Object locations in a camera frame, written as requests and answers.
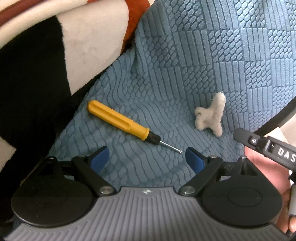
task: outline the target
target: screwdriver shaft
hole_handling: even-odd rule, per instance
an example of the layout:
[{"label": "screwdriver shaft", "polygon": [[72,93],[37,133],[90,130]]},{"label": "screwdriver shaft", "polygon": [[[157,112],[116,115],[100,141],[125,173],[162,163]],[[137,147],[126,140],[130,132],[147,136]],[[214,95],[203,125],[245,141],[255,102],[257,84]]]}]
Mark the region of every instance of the screwdriver shaft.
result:
[{"label": "screwdriver shaft", "polygon": [[168,148],[170,148],[170,149],[172,149],[172,150],[174,150],[174,151],[176,151],[176,152],[178,152],[178,153],[180,153],[180,154],[182,154],[182,151],[181,151],[181,150],[179,150],[179,149],[177,149],[177,148],[175,148],[175,147],[173,147],[173,146],[171,146],[171,145],[169,145],[169,144],[166,144],[166,143],[163,142],[163,141],[160,141],[160,144],[161,144],[161,145],[164,145],[164,146],[166,146],[166,147],[168,147]]}]

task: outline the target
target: screwdriver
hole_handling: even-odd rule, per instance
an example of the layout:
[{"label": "screwdriver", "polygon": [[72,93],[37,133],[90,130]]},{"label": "screwdriver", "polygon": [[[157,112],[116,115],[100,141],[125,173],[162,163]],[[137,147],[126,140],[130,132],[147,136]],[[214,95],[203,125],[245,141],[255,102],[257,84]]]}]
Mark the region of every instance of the screwdriver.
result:
[{"label": "screwdriver", "polygon": [[133,120],[127,118],[126,116],[116,112],[115,110],[109,108],[106,105],[103,105],[102,103],[96,100],[91,100],[87,105],[87,109],[90,113],[94,114],[95,116],[119,128],[120,130],[123,130],[124,132],[130,133],[140,138],[142,141],[147,141],[154,145],[162,144],[182,154],[181,150],[167,143],[162,142],[160,136],[151,132],[149,128],[145,128],[139,125]]}]

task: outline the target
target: blue blanket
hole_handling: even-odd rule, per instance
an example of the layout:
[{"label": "blue blanket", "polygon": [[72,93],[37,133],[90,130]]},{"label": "blue blanket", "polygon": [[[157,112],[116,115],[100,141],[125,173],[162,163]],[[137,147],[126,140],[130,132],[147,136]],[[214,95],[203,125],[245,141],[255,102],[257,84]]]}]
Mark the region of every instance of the blue blanket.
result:
[{"label": "blue blanket", "polygon": [[[140,141],[87,111],[98,100],[183,151],[236,161],[232,133],[254,131],[296,95],[296,11],[291,0],[157,0],[141,18],[134,45],[97,80],[50,155],[70,160],[102,146],[100,175],[115,188],[174,186],[194,173],[178,154]],[[226,95],[223,135],[195,129],[194,109]]]}]

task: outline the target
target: fleece blanket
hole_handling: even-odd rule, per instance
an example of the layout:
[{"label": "fleece blanket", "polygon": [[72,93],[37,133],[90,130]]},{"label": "fleece blanket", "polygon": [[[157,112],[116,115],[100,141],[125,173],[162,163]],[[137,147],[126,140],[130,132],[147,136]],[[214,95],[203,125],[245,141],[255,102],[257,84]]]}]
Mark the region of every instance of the fleece blanket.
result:
[{"label": "fleece blanket", "polygon": [[[70,160],[107,146],[100,175],[117,189],[178,189],[194,176],[185,152],[141,142],[88,113],[95,99],[183,151],[236,161],[244,149],[234,129],[258,129],[296,95],[295,7],[294,0],[157,0],[133,47],[97,80],[49,154]],[[226,107],[217,138],[195,129],[194,109],[220,91]]]}]

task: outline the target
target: white pipe cleaner figure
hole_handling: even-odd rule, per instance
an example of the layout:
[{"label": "white pipe cleaner figure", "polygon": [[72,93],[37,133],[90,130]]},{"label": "white pipe cleaner figure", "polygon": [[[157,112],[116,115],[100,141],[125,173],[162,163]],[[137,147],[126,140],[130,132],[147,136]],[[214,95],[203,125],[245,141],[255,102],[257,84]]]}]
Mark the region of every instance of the white pipe cleaner figure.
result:
[{"label": "white pipe cleaner figure", "polygon": [[197,107],[194,111],[196,115],[195,127],[197,130],[211,128],[214,135],[217,137],[222,136],[221,119],[223,110],[226,103],[226,97],[222,92],[217,93],[209,108],[205,109]]}]

